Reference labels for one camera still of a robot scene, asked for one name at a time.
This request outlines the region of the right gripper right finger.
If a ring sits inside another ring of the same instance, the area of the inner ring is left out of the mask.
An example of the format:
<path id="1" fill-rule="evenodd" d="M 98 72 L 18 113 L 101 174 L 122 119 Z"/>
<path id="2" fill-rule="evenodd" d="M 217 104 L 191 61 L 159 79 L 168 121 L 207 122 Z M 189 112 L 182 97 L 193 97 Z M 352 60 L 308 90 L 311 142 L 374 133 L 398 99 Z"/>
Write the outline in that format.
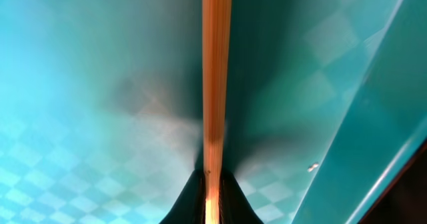
<path id="1" fill-rule="evenodd" d="M 220 176 L 220 223 L 263 224 L 246 199 L 236 178 L 222 169 Z"/>

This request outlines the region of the wooden chopstick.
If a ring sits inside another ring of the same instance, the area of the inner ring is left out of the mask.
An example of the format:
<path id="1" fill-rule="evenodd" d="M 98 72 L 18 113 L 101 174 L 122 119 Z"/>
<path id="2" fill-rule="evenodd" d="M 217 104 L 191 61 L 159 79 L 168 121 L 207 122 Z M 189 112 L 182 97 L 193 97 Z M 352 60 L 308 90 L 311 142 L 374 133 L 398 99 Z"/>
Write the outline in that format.
<path id="1" fill-rule="evenodd" d="M 205 224 L 220 222 L 232 0 L 202 0 Z"/>

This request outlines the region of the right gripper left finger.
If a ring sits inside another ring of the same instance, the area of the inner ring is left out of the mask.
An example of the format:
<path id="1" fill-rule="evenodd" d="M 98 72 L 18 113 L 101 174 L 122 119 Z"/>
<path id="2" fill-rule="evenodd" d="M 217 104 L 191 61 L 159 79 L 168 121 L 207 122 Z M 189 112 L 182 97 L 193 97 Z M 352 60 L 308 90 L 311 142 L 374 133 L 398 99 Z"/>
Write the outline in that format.
<path id="1" fill-rule="evenodd" d="M 194 170 L 182 192 L 160 224 L 205 223 L 205 175 Z"/>

